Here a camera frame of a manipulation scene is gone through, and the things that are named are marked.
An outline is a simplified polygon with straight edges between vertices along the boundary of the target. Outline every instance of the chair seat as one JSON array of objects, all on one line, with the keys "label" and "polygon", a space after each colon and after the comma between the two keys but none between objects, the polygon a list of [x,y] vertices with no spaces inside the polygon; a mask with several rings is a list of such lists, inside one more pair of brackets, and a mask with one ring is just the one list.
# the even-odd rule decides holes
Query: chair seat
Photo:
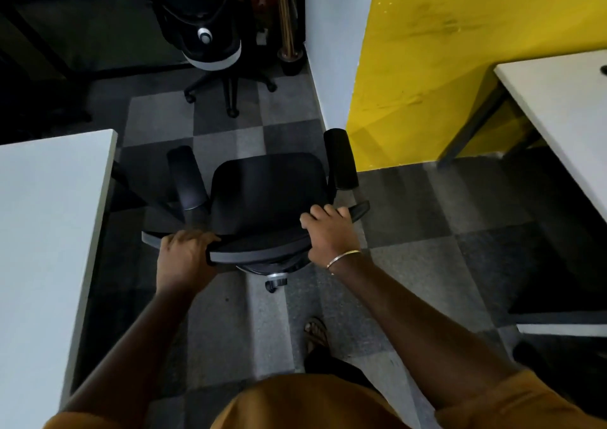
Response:
[{"label": "chair seat", "polygon": [[322,163],[309,153],[224,162],[211,186],[211,229],[256,235],[293,228],[314,204],[328,204]]}]

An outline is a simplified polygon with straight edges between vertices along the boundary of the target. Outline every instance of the hand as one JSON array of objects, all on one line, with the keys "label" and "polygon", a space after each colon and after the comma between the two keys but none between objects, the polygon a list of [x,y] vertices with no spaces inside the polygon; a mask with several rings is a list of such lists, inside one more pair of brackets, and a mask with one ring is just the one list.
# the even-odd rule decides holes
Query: hand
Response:
[{"label": "hand", "polygon": [[156,293],[184,289],[196,295],[216,276],[206,262],[206,247],[221,239],[212,232],[179,231],[162,238],[156,269]]},{"label": "hand", "polygon": [[347,207],[335,210],[331,204],[325,205],[324,209],[313,205],[310,212],[302,213],[299,220],[312,240],[308,258],[318,266],[326,267],[333,258],[350,250],[360,250]]}]

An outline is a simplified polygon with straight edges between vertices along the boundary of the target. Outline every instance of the desk top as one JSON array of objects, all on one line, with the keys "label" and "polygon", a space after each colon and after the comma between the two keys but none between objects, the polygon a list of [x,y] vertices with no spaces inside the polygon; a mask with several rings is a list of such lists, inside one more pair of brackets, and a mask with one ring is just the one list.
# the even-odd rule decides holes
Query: desk top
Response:
[{"label": "desk top", "polygon": [[40,429],[69,395],[113,130],[0,146],[0,418]]},{"label": "desk top", "polygon": [[499,64],[495,73],[607,220],[607,50]]}]

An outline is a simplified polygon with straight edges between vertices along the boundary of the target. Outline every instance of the white wall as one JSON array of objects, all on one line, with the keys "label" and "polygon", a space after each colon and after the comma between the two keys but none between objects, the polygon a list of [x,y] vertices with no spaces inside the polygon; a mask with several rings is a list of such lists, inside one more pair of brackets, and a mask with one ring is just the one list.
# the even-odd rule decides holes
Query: white wall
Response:
[{"label": "white wall", "polygon": [[371,0],[306,0],[306,50],[327,129],[345,128]]}]

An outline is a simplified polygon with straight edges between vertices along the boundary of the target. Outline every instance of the forearm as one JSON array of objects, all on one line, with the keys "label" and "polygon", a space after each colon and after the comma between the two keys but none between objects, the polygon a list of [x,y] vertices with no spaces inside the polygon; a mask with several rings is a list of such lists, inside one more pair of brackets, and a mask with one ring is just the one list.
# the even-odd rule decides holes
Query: forearm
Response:
[{"label": "forearm", "polygon": [[347,256],[332,272],[371,312],[435,408],[494,387],[516,369],[368,258]]},{"label": "forearm", "polygon": [[193,294],[158,293],[67,402],[63,411],[91,413],[141,427],[158,373]]}]

